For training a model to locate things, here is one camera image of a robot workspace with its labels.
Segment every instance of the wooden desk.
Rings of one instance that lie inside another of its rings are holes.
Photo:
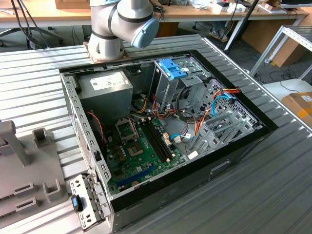
[[[91,12],[90,9],[83,10],[58,10],[56,9],[54,0],[24,0],[32,17],[36,21],[39,27],[46,26],[72,26],[72,25],[91,25]],[[10,0],[0,0],[1,7],[10,7]],[[207,10],[198,10],[190,5],[188,6],[164,6],[165,20],[164,22],[190,22],[190,21],[228,21],[231,20],[232,14],[220,13],[215,14],[211,8]],[[234,29],[229,43],[235,37],[238,28],[240,27],[247,12],[236,13],[233,20],[238,20],[238,24]],[[288,14],[276,14],[272,15],[264,10],[254,11],[249,20],[283,20],[283,19],[296,19],[294,25],[298,25],[308,13],[298,9],[296,12],[290,12]],[[22,26],[26,24],[22,17]],[[0,12],[0,28],[13,28],[18,27],[15,15],[10,15]]]

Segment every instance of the motherboard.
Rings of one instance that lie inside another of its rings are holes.
[[[157,118],[137,122],[125,119],[107,135],[107,164],[112,174],[108,187],[112,195],[185,162]],[[127,136],[134,138],[125,141]]]

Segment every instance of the metal frame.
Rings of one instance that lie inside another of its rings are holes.
[[[124,45],[131,58],[183,51],[186,46],[198,50],[280,128],[235,168],[121,234],[255,233],[259,228],[276,234],[309,232],[312,129],[207,39],[198,35],[159,38],[144,50]],[[71,178],[86,172],[86,166],[65,107],[58,68],[86,64],[90,60],[84,46],[0,57],[0,116],[6,114],[17,123],[18,137],[40,126],[53,132],[67,186]],[[48,233],[52,229],[58,234],[81,232],[70,200],[1,232]],[[109,228],[103,223],[88,233],[106,234]]]
[[[281,37],[285,34],[285,37],[281,40],[277,48],[274,50],[272,55],[266,59],[270,51],[276,46]],[[281,26],[268,47],[265,49],[255,66],[250,71],[250,76],[253,77],[261,64],[265,61],[266,63],[271,62],[277,53],[281,50],[283,44],[288,38],[291,38],[310,50],[312,52],[312,26]],[[312,65],[299,77],[303,79],[312,70]]]

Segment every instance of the cardboard box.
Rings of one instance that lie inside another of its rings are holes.
[[[281,4],[277,0],[264,1],[261,6],[268,9],[269,11],[278,11],[281,9]]]
[[[312,92],[289,94],[282,103],[312,127]]]

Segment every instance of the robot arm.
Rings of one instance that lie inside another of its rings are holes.
[[[156,36],[159,23],[149,0],[91,0],[90,6],[89,53],[95,59],[120,58],[124,53],[122,40],[145,48]]]

